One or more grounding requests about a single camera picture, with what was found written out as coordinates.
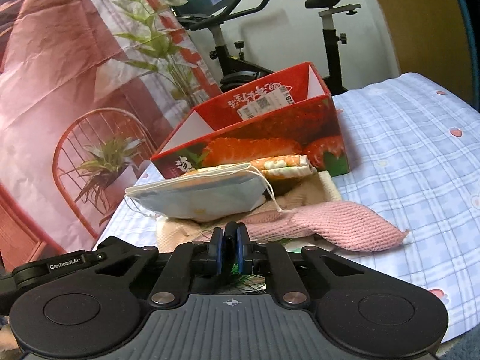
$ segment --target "white wall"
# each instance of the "white wall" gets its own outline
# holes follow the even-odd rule
[[[242,0],[236,11],[256,7],[261,0]],[[270,0],[260,13],[241,17],[222,26],[231,54],[233,42],[245,41],[247,60],[278,71],[294,64],[311,61],[322,75],[328,75],[319,9],[305,9],[305,0]],[[339,45],[344,85],[362,88],[399,75],[393,45],[377,0],[342,0],[341,5],[360,3],[353,16],[334,15],[338,33],[345,32],[347,45]],[[208,53],[214,50],[208,30],[191,33],[193,41],[214,77],[222,77],[218,61]]]

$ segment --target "pink knitted fabric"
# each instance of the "pink knitted fabric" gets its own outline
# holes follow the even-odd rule
[[[384,251],[400,245],[409,233],[354,202],[326,202],[284,212],[261,212],[244,218],[243,222],[252,240],[275,241],[316,233],[349,251]]]

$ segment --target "printed backdrop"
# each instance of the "printed backdrop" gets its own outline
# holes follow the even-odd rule
[[[119,201],[82,196],[88,178],[77,168],[92,158],[88,150],[139,139],[138,177],[188,110],[219,94],[162,0],[0,0],[7,269],[93,246]]]

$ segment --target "beige knitted fabric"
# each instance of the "beige knitted fabric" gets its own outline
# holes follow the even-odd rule
[[[342,200],[340,193],[330,174],[326,171],[305,178],[291,191],[277,197],[278,205],[284,210],[339,200]],[[272,201],[268,201],[252,212],[230,215],[214,222],[201,224],[194,221],[160,217],[157,220],[157,246],[161,253],[167,253],[174,251],[177,245],[191,242],[194,239],[208,241],[215,227],[224,227],[230,221],[244,221],[248,216],[272,210],[275,210],[275,205]],[[256,239],[250,230],[249,234],[252,240]]]

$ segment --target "blue plaid fabric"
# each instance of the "blue plaid fabric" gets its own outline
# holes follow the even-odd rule
[[[441,290],[450,318],[443,340],[465,333],[480,323],[478,112],[416,73],[348,91],[334,102],[344,111],[339,120],[352,169],[334,178],[343,199],[410,230],[404,245],[394,250],[339,254]],[[153,166],[146,175],[139,183],[161,179]],[[155,220],[123,203],[100,241],[110,235],[138,246],[155,245]]]

